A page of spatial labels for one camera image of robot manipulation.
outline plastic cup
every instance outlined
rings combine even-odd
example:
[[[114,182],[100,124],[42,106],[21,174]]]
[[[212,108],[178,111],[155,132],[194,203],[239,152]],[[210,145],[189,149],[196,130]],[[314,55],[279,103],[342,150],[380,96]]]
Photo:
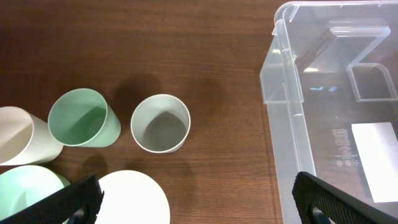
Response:
[[[80,88],[61,96],[49,114],[49,130],[66,146],[106,147],[120,135],[120,122],[95,90]]]
[[[0,166],[48,162],[62,147],[46,122],[15,106],[0,108]]]
[[[0,175],[0,220],[10,217],[69,185],[41,166],[21,166]]]
[[[131,132],[138,145],[154,153],[174,152],[188,136],[191,117],[188,108],[178,98],[154,95],[134,110]]]

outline clear plastic bin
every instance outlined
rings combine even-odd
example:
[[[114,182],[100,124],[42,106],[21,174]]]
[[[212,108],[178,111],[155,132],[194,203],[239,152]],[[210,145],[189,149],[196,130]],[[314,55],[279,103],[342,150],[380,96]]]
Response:
[[[398,133],[398,1],[288,2],[274,19],[260,79],[284,222],[300,223],[299,171],[398,217],[398,202],[374,203],[351,127]]]

